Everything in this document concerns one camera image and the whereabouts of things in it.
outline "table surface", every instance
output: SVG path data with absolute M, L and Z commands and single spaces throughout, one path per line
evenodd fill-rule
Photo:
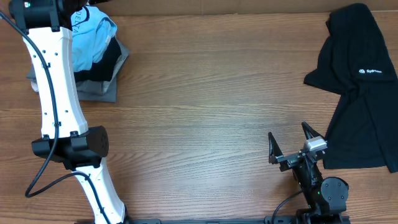
M 398 65 L 398 12 L 375 12 Z M 81 102 L 89 126 L 106 127 L 114 186 L 133 218 L 264 218 L 299 190 L 268 164 L 267 133 L 285 154 L 305 141 L 300 123 L 324 134 L 339 96 L 303 84 L 328 37 L 328 14 L 112 17 L 131 49 L 118 102 Z M 26 199 L 43 163 L 38 94 L 25 79 L 22 38 L 0 21 L 0 223 L 93 218 L 75 179 Z M 398 175 L 386 167 L 323 170 L 350 186 L 352 223 L 395 223 Z M 43 187 L 68 171 L 50 163 Z M 305 208 L 301 195 L 280 214 Z

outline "black garment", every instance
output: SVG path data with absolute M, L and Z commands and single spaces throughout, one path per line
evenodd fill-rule
M 318 68 L 304 83 L 341 95 L 325 138 L 326 169 L 398 171 L 398 79 L 370 10 L 353 4 L 330 14 Z
M 102 59 L 93 63 L 90 70 L 75 72 L 75 81 L 91 80 L 94 82 L 110 82 L 113 76 L 114 66 L 122 54 L 120 46 L 115 37 L 111 39 Z

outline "fabric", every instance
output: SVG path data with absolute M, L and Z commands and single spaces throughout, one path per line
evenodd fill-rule
M 118 58 L 113 70 L 113 76 L 110 82 L 93 82 L 90 80 L 76 83 L 77 94 L 79 100 L 89 100 L 89 101 L 104 101 L 114 103 L 116 102 L 117 93 L 117 74 L 124 65 L 124 62 L 128 58 L 130 51 L 119 40 L 121 55 Z M 34 68 L 32 67 L 28 73 L 27 78 L 32 82 L 32 88 L 38 91 L 36 84 L 36 76 Z
M 97 7 L 85 6 L 71 16 L 73 71 L 90 70 L 116 35 L 116 24 Z
M 102 60 L 93 63 L 90 70 L 82 70 L 75 72 L 75 81 L 81 82 L 91 80 L 94 82 L 111 81 L 114 66 L 121 56 L 121 49 L 115 37 L 109 42 L 108 48 L 105 50 Z
M 341 95 L 325 138 L 326 169 L 388 166 L 398 171 L 398 79 L 370 10 L 330 14 L 330 36 L 304 83 Z

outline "gray folded garment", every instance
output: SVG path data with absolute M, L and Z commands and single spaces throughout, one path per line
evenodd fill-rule
M 93 82 L 91 80 L 86 80 L 76 83 L 77 95 L 79 100 L 103 101 L 110 103 L 116 102 L 116 93 L 118 88 L 117 75 L 130 54 L 129 49 L 123 46 L 123 44 L 120 43 L 119 40 L 117 40 L 117 42 L 120 46 L 122 54 L 118 58 L 118 61 L 116 62 L 116 65 L 114 67 L 112 80 L 110 82 Z M 33 66 L 28 73 L 27 78 L 32 83 L 37 83 L 36 74 Z

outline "blue cloth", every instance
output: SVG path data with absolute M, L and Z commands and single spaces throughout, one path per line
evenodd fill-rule
M 90 70 L 116 35 L 116 24 L 97 7 L 86 6 L 71 16 L 73 71 Z

